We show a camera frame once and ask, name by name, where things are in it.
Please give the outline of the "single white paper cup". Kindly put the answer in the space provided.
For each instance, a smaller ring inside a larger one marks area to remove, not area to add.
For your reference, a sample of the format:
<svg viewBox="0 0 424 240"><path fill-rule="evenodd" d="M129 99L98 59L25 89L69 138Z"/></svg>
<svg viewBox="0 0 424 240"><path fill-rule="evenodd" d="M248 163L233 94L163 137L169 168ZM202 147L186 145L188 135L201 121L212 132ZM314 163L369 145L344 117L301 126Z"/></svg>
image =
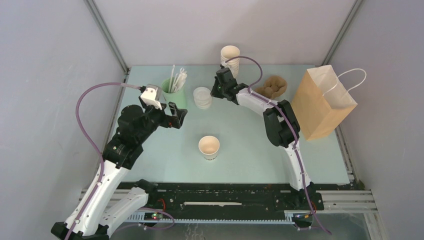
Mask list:
<svg viewBox="0 0 424 240"><path fill-rule="evenodd" d="M198 149L206 160L212 161L218 155L220 141L215 136L204 136L198 142Z"/></svg>

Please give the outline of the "brown pulp cup carrier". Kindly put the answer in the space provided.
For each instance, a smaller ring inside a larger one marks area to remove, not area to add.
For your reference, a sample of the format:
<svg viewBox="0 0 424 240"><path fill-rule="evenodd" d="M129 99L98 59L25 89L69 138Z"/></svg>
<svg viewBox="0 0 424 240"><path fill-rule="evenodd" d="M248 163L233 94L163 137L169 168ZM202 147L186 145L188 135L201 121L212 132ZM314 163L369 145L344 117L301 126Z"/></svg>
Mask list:
<svg viewBox="0 0 424 240"><path fill-rule="evenodd" d="M270 76L263 84L254 91L265 98L276 99L286 92L288 88L287 81L278 75Z"/></svg>

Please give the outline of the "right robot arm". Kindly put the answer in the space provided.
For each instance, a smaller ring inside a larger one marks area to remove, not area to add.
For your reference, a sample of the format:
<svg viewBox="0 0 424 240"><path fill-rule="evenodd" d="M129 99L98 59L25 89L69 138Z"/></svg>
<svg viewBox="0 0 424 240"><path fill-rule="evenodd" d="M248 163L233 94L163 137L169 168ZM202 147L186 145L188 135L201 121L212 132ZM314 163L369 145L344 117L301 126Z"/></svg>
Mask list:
<svg viewBox="0 0 424 240"><path fill-rule="evenodd" d="M300 151L300 125L287 100L275 101L253 91L245 83L237 83L228 67L216 72L211 96L227 99L246 107L263 117L265 132L270 143L282 148L288 156L291 204L304 209L315 193Z"/></svg>

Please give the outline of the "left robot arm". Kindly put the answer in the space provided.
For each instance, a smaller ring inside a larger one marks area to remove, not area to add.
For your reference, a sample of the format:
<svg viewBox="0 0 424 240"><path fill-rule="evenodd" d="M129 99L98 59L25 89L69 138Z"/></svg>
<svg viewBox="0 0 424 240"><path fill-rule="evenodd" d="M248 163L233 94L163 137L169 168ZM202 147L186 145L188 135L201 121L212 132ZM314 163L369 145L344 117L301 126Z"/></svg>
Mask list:
<svg viewBox="0 0 424 240"><path fill-rule="evenodd" d="M115 190L143 152L142 144L158 128L180 129L188 111L168 104L171 115L145 103L125 107L118 127L106 145L95 178L75 211L64 222L56 222L51 233L60 240L108 240L135 210L153 208L158 202L155 184L141 179L111 208L107 205Z"/></svg>

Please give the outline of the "stack of paper cups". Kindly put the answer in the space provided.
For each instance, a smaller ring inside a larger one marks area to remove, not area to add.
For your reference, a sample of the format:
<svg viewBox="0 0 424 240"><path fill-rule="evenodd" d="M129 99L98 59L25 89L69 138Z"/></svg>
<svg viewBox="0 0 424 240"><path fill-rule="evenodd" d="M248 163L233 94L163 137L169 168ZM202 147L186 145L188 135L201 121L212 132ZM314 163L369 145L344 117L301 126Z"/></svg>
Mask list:
<svg viewBox="0 0 424 240"><path fill-rule="evenodd" d="M232 69L230 70L234 78L237 78L239 74L239 66L240 66L240 59L234 58L234 57L238 57L239 55L240 55L240 49L234 45L224 46L220 51L220 61L221 59L225 59L228 63L232 64Z"/></svg>

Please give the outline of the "white plastic lids stack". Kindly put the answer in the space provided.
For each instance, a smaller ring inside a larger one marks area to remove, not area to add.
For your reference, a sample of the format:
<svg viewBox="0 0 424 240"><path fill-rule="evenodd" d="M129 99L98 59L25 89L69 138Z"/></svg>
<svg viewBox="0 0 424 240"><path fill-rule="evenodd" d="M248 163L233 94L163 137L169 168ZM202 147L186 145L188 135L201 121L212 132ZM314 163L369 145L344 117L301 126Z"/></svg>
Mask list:
<svg viewBox="0 0 424 240"><path fill-rule="evenodd" d="M193 91L195 105L200 109L208 109L212 105L211 90L206 87L197 87Z"/></svg>

